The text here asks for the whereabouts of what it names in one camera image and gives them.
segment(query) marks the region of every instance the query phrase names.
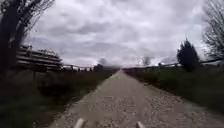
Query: shrub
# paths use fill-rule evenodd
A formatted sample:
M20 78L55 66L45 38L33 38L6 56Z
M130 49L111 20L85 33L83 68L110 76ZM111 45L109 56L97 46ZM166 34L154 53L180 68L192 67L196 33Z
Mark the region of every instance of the shrub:
M182 65L183 69L191 72L199 65L199 57L194 48L194 46L188 41L185 40L181 44L180 49L177 53L177 60Z

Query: cloud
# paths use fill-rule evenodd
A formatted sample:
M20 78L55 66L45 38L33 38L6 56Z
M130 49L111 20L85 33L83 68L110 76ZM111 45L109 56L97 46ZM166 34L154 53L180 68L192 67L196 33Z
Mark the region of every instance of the cloud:
M52 49L65 63L133 66L145 55L157 63L186 37L201 52L203 0L56 0L26 39Z

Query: grass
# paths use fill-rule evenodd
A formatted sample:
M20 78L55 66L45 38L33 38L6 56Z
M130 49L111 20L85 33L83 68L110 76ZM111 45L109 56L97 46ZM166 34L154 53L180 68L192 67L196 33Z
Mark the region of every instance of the grass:
M76 73L9 71L0 81L0 127L48 126L71 101L76 102L115 70Z
M128 69L126 73L140 81L181 96L210 110L224 114L224 70L222 67L204 66L194 72L180 67Z

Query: gravel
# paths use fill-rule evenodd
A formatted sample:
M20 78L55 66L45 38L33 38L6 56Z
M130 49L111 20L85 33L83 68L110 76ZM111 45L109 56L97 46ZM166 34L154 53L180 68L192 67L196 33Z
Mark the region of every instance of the gravel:
M117 72L82 100L71 105L50 128L72 128L79 118L85 128L224 128L224 117L189 101L144 86Z

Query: vegetation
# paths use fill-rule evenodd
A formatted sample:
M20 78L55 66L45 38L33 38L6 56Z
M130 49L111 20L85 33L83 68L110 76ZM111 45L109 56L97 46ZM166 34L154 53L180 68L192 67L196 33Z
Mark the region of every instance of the vegetation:
M53 1L4 0L1 2L0 72L16 62L16 52L27 32Z
M103 69L100 72L36 73L33 80L29 70L8 71L0 80L0 126L48 126L70 102L78 101L114 72L114 69Z
M177 60L182 65L183 69L188 72L193 71L198 66L198 54L194 46L188 40L185 40L184 43L181 44L177 53Z
M224 57L224 0L207 0L204 11L207 28L204 42L210 48L209 55L214 58Z
M223 67L208 65L187 73L180 67L127 69L140 81L224 114Z
M150 57L148 57L148 56L144 56L143 57L143 60L142 60L142 64L143 64L143 66L149 66L150 65Z

